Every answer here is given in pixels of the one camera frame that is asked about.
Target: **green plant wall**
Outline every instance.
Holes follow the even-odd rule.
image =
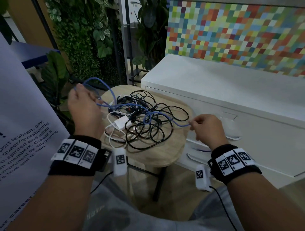
[[[76,78],[98,77],[110,85],[120,83],[113,48],[115,33],[119,68],[126,82],[120,21],[113,0],[46,0],[45,3],[57,43],[67,54]]]

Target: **pixelated colorful wall art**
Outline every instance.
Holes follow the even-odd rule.
[[[170,1],[166,53],[305,76],[305,9]]]

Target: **white countertop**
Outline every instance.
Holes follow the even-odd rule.
[[[305,121],[301,78],[168,54],[142,82]]]

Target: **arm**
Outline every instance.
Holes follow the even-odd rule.
[[[196,139],[215,148],[228,144],[221,121],[214,115],[199,115],[190,121]],[[305,214],[261,174],[252,172],[227,185],[236,213],[246,231],[302,230]]]
[[[99,139],[104,131],[95,97],[81,84],[69,93],[75,134]],[[81,230],[93,176],[48,176],[10,230]]]

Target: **black cable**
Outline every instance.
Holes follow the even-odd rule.
[[[135,106],[135,105],[130,105],[130,106],[120,106],[120,104],[128,104],[128,103],[135,103],[138,105],[143,106],[146,108],[150,113],[152,112],[160,112],[163,113],[164,115],[161,114],[152,114],[151,118],[147,117],[145,121],[143,119],[140,119],[140,117],[146,116],[147,111],[141,107]],[[129,96],[118,96],[117,97],[117,105],[118,107],[114,111],[120,112],[121,110],[126,111],[130,115],[128,116],[129,119],[125,123],[125,129],[126,129],[126,135],[125,135],[125,140],[126,141],[118,141],[114,140],[118,143],[127,143],[130,147],[136,149],[136,150],[146,150],[149,149],[159,143],[162,143],[169,139],[174,131],[174,125],[173,125],[173,120],[176,121],[187,121],[189,119],[189,114],[187,113],[186,110],[184,110],[181,107],[177,106],[168,106],[165,103],[158,103],[156,102],[155,98],[151,93],[145,90],[138,90],[130,93]],[[182,110],[186,114],[185,119],[179,119],[174,116],[172,109],[176,108],[179,110]],[[131,121],[134,123],[134,125],[130,126],[127,128],[128,122]],[[162,125],[165,123],[169,123],[171,126],[171,131],[169,135],[165,135],[164,131],[162,130]],[[156,139],[155,137],[161,133],[161,138]],[[132,143],[138,140],[138,138],[142,138],[143,140],[152,140],[153,144],[149,145],[147,147],[135,147]]]
[[[107,176],[109,176],[109,175],[111,175],[113,172],[109,172],[106,176],[104,176],[104,178],[101,180],[101,182],[96,186],[96,188],[94,189],[94,190],[92,190],[92,192],[91,193],[93,193],[100,185],[101,185],[101,183],[106,179],[106,177]]]
[[[237,229],[235,228],[235,225],[233,224],[231,218],[229,217],[229,214],[228,214],[228,212],[227,212],[227,210],[226,210],[226,207],[224,206],[224,203],[222,202],[222,199],[221,199],[221,197],[220,197],[218,191],[217,191],[214,187],[212,187],[212,186],[209,186],[209,187],[210,187],[211,189],[214,189],[214,190],[216,191],[216,193],[217,193],[217,195],[218,195],[218,197],[219,197],[219,199],[220,199],[220,202],[221,202],[221,204],[222,204],[222,207],[224,208],[224,211],[226,212],[226,215],[227,215],[227,217],[229,218],[229,221],[231,222],[231,224],[232,224],[233,228],[235,229],[235,231],[237,231]]]

